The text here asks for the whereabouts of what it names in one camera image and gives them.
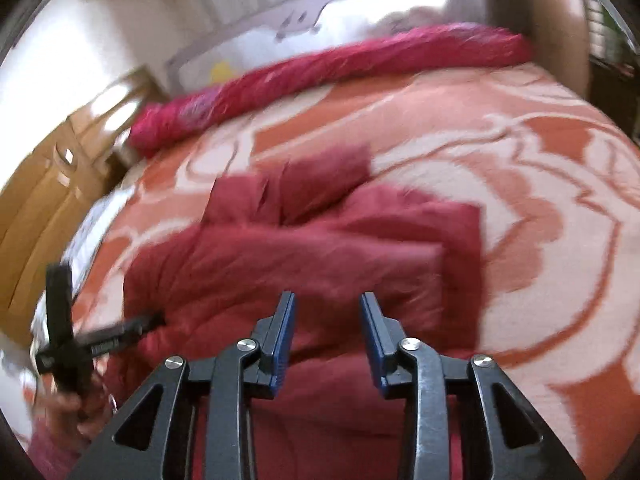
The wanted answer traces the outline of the person's left hand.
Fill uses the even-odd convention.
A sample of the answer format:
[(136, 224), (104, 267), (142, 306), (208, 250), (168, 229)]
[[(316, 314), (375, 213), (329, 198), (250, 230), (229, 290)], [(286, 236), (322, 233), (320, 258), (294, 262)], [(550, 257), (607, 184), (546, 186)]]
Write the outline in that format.
[(114, 415), (112, 397), (97, 372), (92, 373), (86, 393), (66, 391), (54, 382), (42, 403), (51, 434), (68, 442), (92, 441)]

